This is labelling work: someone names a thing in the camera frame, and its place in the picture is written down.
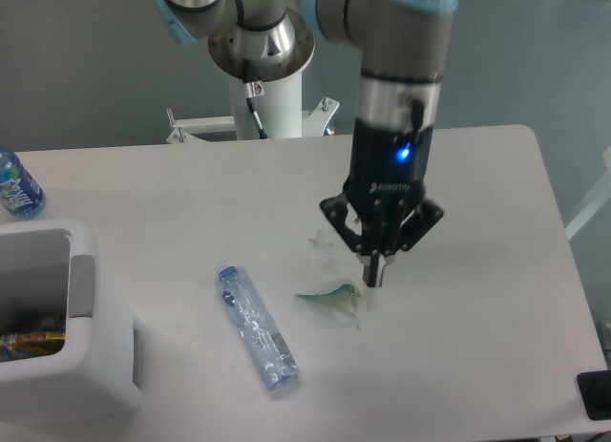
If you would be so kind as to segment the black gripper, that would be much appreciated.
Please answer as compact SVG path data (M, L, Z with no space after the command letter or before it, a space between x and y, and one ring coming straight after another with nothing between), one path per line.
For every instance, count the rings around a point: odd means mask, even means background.
M368 287L381 287L386 267L398 252L412 250L443 218L444 210L423 199L433 127L402 133L355 120L348 178L343 192L323 199L319 208L348 249L363 266L362 279ZM383 223L377 250L365 233L348 226L352 205L362 222L370 222L372 205L397 201L390 219Z

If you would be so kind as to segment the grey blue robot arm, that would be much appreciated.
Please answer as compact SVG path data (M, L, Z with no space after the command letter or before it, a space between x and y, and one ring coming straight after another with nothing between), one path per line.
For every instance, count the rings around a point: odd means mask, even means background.
M443 215L424 177L458 1L154 0L176 40L206 40L234 81L241 139L304 134L300 94L282 97L272 87L300 76L316 35L360 50L348 178L320 207L370 287Z

